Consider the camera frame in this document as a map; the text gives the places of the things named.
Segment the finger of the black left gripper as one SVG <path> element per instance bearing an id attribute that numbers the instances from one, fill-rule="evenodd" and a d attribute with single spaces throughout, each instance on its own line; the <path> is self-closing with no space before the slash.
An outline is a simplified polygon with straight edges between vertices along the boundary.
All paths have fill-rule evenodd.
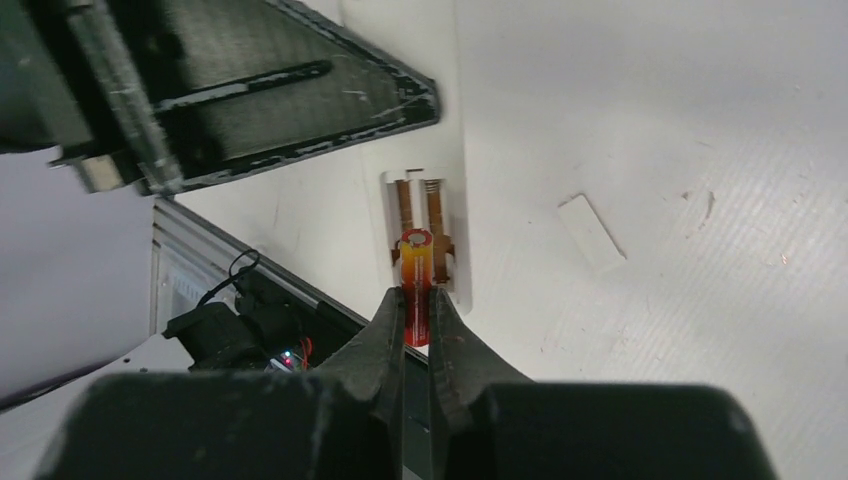
<path id="1" fill-rule="evenodd" d="M 1 150 L 173 196 L 436 124 L 435 82 L 299 1 L 5 1 Z"/>

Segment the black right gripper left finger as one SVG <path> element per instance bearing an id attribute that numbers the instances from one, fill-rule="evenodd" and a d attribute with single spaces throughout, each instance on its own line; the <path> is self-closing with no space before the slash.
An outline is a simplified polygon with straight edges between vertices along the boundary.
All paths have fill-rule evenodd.
<path id="1" fill-rule="evenodd" d="M 38 479 L 398 479 L 404 310 L 371 322 L 305 373 L 103 376 L 72 403 Z"/>

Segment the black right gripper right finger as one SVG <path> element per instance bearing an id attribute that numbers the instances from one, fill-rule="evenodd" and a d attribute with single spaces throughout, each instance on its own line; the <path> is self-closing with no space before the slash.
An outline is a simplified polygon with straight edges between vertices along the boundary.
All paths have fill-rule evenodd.
<path id="1" fill-rule="evenodd" d="M 534 381 L 429 297 L 437 479 L 773 479 L 756 428 L 703 384 Z"/>

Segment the white remote control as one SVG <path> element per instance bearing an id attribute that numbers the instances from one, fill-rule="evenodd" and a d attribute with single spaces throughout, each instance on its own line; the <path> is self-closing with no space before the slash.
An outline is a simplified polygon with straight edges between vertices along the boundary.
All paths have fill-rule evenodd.
<path id="1" fill-rule="evenodd" d="M 471 311 L 467 181 L 460 62 L 453 1 L 343 1 L 345 27 L 433 80 L 437 124 L 360 145 L 381 284 L 399 281 L 390 250 L 408 227 L 427 229 L 434 280 L 457 310 Z"/>

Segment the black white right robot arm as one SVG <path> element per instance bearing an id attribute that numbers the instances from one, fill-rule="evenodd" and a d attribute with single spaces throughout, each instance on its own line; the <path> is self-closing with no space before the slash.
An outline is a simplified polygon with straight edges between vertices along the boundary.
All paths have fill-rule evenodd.
<path id="1" fill-rule="evenodd" d="M 35 456 L 33 479 L 772 479 L 745 410 L 697 384 L 548 383 L 506 362 L 449 295 L 404 265 L 372 320 L 336 333 L 231 271 L 172 319 L 188 366 L 84 385 Z"/>

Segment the orange red AAA battery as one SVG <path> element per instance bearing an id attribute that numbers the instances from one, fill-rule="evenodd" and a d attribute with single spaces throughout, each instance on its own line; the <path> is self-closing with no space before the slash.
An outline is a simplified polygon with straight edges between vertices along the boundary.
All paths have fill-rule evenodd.
<path id="1" fill-rule="evenodd" d="M 425 229 L 403 233 L 399 244 L 400 286 L 405 302 L 405 342 L 419 348 L 430 342 L 429 296 L 433 285 L 433 237 Z"/>

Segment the white battery compartment cover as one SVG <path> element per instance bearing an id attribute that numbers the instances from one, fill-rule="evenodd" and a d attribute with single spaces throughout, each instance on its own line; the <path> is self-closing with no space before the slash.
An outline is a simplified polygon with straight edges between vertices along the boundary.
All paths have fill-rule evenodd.
<path id="1" fill-rule="evenodd" d="M 557 214 L 578 250 L 595 272 L 607 272 L 626 262 L 625 254 L 617 246 L 585 195 L 576 195 L 561 204 Z"/>

